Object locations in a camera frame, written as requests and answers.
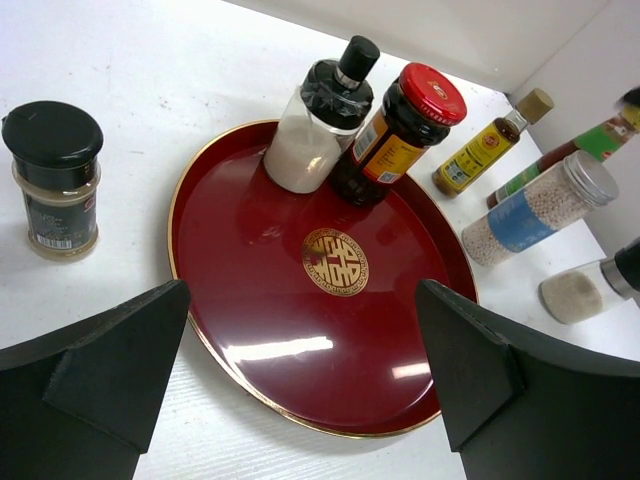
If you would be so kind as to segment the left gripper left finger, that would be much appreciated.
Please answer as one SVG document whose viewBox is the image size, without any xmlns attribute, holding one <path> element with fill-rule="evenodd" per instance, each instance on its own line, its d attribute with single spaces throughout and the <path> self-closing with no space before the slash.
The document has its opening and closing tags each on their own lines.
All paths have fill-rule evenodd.
<svg viewBox="0 0 640 480">
<path fill-rule="evenodd" d="M 130 479 L 150 446 L 190 292 L 172 280 L 1 352 L 4 479 Z"/>
</svg>

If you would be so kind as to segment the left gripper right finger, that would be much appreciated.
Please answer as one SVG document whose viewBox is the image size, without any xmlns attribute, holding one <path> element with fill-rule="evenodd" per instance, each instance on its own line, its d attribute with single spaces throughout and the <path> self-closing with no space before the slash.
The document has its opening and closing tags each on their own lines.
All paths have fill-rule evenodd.
<svg viewBox="0 0 640 480">
<path fill-rule="evenodd" d="M 469 479 L 635 479 L 639 365 L 555 339 L 434 280 L 415 292 L 450 448 Z"/>
</svg>

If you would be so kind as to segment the silver-lid blue-label jar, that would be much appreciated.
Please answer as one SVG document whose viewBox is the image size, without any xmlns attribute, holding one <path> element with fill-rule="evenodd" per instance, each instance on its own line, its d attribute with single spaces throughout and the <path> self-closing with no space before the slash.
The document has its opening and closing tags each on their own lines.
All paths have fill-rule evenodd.
<svg viewBox="0 0 640 480">
<path fill-rule="evenodd" d="M 524 185 L 461 232 L 469 257 L 492 267 L 618 198 L 617 182 L 578 150 Z"/>
</svg>

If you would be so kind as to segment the red-lid chili sauce jar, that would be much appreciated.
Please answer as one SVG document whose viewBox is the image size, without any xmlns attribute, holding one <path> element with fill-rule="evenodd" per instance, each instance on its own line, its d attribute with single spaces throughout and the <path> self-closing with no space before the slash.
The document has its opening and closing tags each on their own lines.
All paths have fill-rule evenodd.
<svg viewBox="0 0 640 480">
<path fill-rule="evenodd" d="M 393 185 L 467 116 L 459 90 L 441 72 L 407 64 L 386 90 L 380 108 L 342 154 L 329 183 L 346 201 L 379 204 Z"/>
</svg>

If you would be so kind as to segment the black-top white salt grinder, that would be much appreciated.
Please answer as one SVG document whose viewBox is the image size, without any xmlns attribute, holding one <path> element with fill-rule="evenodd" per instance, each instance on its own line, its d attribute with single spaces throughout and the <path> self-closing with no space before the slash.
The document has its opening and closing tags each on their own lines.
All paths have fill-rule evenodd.
<svg viewBox="0 0 640 480">
<path fill-rule="evenodd" d="M 372 108 L 374 93 L 367 76 L 379 57 L 371 40 L 355 35 L 340 58 L 311 65 L 263 156 L 272 181 L 296 194 L 320 187 Z"/>
</svg>

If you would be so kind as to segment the grey-top white salt grinder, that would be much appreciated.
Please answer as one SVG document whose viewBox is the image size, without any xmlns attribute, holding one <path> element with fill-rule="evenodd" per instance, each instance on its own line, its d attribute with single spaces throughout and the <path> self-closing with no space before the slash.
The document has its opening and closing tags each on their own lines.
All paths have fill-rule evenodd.
<svg viewBox="0 0 640 480">
<path fill-rule="evenodd" d="M 639 238 L 613 256 L 557 273 L 538 286 L 539 299 L 558 322 L 590 319 L 639 293 Z"/>
</svg>

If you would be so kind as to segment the red round lacquer tray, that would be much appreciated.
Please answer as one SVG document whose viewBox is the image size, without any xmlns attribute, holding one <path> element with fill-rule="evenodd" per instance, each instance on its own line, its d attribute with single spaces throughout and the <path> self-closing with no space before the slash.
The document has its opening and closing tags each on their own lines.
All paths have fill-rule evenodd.
<svg viewBox="0 0 640 480">
<path fill-rule="evenodd" d="M 278 187 L 262 165 L 275 127 L 220 134 L 176 186 L 168 255 L 190 323 L 236 384 L 298 424 L 349 438 L 414 430 L 440 412 L 416 286 L 478 296 L 456 233 L 410 177 L 370 209 L 326 186 Z"/>
</svg>

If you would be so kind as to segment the black-cap pepper shaker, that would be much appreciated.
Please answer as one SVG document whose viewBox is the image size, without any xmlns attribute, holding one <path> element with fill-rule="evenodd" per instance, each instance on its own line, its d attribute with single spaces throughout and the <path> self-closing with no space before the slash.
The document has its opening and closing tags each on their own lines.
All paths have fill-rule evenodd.
<svg viewBox="0 0 640 480">
<path fill-rule="evenodd" d="M 40 100 L 12 109 L 2 139 L 13 157 L 32 248 L 51 260 L 75 260 L 95 247 L 98 154 L 104 135 L 97 121 L 71 104 Z"/>
</svg>

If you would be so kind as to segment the small yellow-label oil bottle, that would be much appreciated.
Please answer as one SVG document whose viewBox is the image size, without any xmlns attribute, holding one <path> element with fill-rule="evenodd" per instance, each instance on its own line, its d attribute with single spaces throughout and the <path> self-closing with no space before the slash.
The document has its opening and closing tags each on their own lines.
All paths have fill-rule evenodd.
<svg viewBox="0 0 640 480">
<path fill-rule="evenodd" d="M 523 131 L 554 106 L 544 90 L 534 88 L 508 114 L 495 118 L 442 163 L 432 174 L 434 185 L 445 196 L 457 197 L 514 147 Z"/>
</svg>

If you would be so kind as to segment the green-label red sauce bottle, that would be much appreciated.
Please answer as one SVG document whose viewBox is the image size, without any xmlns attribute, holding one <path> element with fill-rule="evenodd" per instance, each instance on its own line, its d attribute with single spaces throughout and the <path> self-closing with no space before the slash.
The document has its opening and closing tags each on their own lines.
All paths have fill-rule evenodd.
<svg viewBox="0 0 640 480">
<path fill-rule="evenodd" d="M 583 150 L 604 162 L 639 133 L 639 87 L 626 92 L 618 102 L 618 112 L 575 138 L 542 155 L 486 198 L 492 209 L 516 193 L 524 185 L 562 161 L 568 155 Z"/>
</svg>

